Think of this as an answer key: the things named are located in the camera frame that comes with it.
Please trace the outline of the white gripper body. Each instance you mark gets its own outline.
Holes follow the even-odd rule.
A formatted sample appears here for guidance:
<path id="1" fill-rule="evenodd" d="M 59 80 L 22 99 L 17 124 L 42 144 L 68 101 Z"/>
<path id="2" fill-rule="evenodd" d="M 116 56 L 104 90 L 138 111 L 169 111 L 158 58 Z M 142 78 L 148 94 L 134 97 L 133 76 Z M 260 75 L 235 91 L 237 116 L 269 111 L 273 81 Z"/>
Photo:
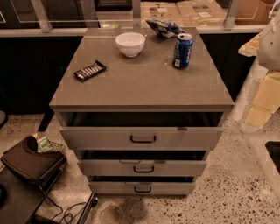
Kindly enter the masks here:
<path id="1" fill-rule="evenodd" d="M 241 123 L 245 133 L 255 132 L 280 108 L 280 72 L 270 71 L 260 80 L 246 118 Z"/>

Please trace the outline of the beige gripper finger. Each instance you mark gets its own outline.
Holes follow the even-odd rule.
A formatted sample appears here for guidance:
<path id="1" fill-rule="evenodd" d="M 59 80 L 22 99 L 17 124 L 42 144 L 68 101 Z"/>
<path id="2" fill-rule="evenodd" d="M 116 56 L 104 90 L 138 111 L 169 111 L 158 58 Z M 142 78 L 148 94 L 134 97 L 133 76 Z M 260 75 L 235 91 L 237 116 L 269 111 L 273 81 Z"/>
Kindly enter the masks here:
<path id="1" fill-rule="evenodd" d="M 256 56 L 257 55 L 258 46 L 259 46 L 260 36 L 261 36 L 261 34 L 258 33 L 249 42 L 247 42 L 246 44 L 242 45 L 239 48 L 238 53 L 243 55 L 243 56 L 246 56 L 246 57 Z"/>

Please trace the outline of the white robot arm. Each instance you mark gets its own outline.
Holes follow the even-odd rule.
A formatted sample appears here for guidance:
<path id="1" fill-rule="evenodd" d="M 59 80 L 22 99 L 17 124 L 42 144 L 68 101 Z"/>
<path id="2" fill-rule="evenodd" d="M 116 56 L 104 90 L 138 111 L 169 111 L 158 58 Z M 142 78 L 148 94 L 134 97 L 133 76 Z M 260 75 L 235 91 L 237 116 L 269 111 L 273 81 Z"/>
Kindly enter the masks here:
<path id="1" fill-rule="evenodd" d="M 256 56 L 258 64 L 268 70 L 259 81 L 243 124 L 246 132 L 253 132 L 261 129 L 280 108 L 280 12 L 259 34 L 242 45 L 238 53 Z"/>

